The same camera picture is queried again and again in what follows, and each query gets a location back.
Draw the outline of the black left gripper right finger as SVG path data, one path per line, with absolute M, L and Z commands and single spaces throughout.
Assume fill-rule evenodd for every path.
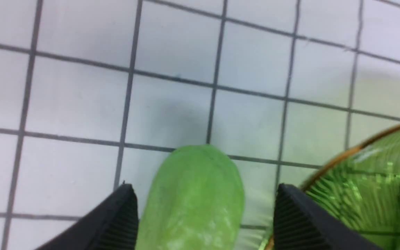
M 275 250 L 379 249 L 290 184 L 277 189 L 273 242 Z

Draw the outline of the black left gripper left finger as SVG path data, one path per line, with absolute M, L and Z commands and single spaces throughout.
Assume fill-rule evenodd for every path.
M 123 183 L 38 250 L 134 250 L 138 227 L 138 198 L 132 185 Z

